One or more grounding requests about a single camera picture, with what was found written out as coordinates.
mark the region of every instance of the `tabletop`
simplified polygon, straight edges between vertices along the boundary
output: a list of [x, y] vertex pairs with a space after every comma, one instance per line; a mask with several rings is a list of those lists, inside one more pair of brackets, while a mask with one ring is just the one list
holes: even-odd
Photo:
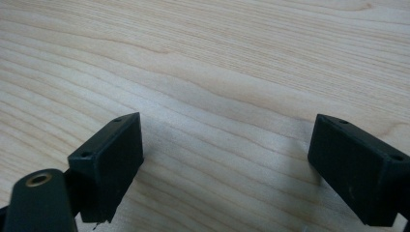
[[133, 112], [145, 162], [79, 231], [401, 231], [307, 153], [322, 113], [410, 154], [410, 2], [0, 0], [0, 207]]

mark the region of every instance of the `black object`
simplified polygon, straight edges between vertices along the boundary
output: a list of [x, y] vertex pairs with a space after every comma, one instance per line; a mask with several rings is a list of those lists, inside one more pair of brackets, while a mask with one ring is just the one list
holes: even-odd
[[0, 210], [0, 230], [76, 231], [78, 213], [84, 222], [111, 221], [143, 161], [139, 113], [116, 118], [69, 156], [66, 173], [19, 180]]
[[364, 224], [410, 217], [410, 158], [356, 126], [317, 115], [308, 161]]

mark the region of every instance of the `wooden surface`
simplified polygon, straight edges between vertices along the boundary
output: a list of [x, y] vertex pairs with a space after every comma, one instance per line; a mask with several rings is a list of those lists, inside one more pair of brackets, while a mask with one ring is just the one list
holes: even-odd
[[410, 154], [409, 1], [0, 2], [1, 206], [139, 111], [146, 161], [95, 231], [401, 231], [363, 226], [307, 152], [325, 113]]

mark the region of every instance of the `screw hole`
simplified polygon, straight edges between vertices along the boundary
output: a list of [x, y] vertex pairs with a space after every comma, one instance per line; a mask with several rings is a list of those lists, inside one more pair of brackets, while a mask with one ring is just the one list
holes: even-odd
[[51, 174], [45, 172], [45, 173], [40, 173], [37, 174], [30, 179], [27, 180], [26, 186], [27, 187], [37, 187], [40, 186], [44, 183], [47, 183], [49, 180], [51, 180]]
[[393, 160], [398, 160], [398, 161], [404, 160], [404, 157], [399, 156], [399, 155], [390, 155], [390, 158], [392, 158]]
[[91, 156], [91, 155], [93, 155], [92, 152], [83, 152], [83, 153], [81, 153], [81, 156], [82, 156], [83, 158], [89, 157], [89, 156]]

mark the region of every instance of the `light wood surface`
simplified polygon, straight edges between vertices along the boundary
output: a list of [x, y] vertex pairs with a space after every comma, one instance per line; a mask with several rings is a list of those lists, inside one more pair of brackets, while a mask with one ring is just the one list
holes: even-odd
[[410, 154], [409, 1], [0, 2], [0, 206], [139, 111], [146, 161], [95, 231], [401, 231], [307, 153], [324, 113]]

